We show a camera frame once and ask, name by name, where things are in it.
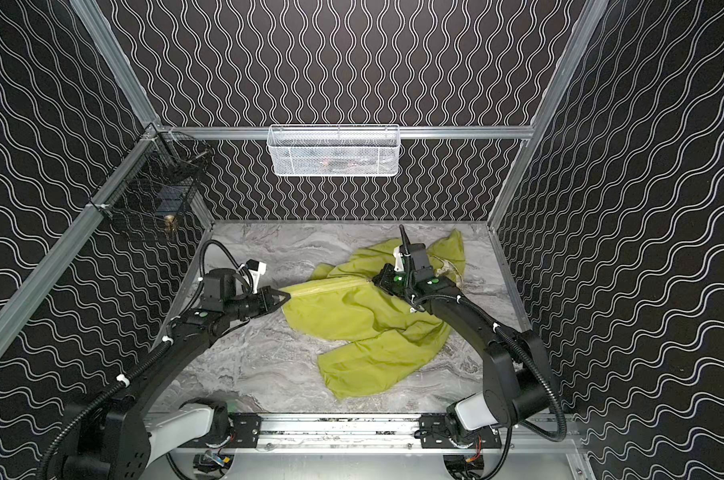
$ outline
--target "yellow-green garment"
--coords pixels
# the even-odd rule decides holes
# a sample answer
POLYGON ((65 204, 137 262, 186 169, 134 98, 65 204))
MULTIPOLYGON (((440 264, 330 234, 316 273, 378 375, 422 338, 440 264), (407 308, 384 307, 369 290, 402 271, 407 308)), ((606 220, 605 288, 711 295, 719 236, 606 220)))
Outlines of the yellow-green garment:
MULTIPOLYGON (((401 240, 391 239, 355 251, 345 264, 320 264, 311 281, 284 289, 292 296, 283 310, 293 329, 326 340, 350 341, 318 360, 327 388, 337 398, 385 391, 430 362, 447 341, 446 323, 425 312, 410 313, 407 303, 370 281, 384 264, 394 263, 393 251, 400 244, 401 240)), ((447 260, 463 274, 459 231, 434 242, 428 252, 435 271, 447 260)), ((448 276, 455 279, 455 274, 448 276)))

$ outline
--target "marble tabletop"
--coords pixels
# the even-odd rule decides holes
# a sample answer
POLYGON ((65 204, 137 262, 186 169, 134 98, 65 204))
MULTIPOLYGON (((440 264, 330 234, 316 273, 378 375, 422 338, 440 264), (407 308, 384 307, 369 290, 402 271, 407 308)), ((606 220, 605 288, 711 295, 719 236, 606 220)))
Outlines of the marble tabletop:
MULTIPOLYGON (((454 228, 460 230, 467 260, 463 291, 495 318, 519 328, 485 225, 405 227, 410 241, 426 245, 454 228)), ((222 223, 213 230, 213 238, 228 246, 237 261, 266 262, 261 285, 275 288, 306 281, 320 262, 341 264, 356 248, 398 236, 397 224, 222 223)), ((228 266, 215 246, 205 260, 208 270, 228 266)), ((245 412, 443 412, 481 389, 479 355, 453 332, 434 360, 392 389, 338 401, 324 385, 317 356, 344 343, 295 332, 281 311, 272 313, 202 353, 160 395, 152 411, 166 412, 184 400, 205 396, 245 412)))

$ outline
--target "white cable tie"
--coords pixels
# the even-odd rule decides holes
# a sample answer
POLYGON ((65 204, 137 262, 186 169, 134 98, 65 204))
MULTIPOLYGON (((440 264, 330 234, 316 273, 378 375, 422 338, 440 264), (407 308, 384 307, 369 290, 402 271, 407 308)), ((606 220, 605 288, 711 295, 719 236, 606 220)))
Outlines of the white cable tie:
POLYGON ((120 373, 117 375, 117 382, 123 382, 125 384, 125 388, 130 386, 130 380, 127 380, 127 377, 124 373, 120 373))

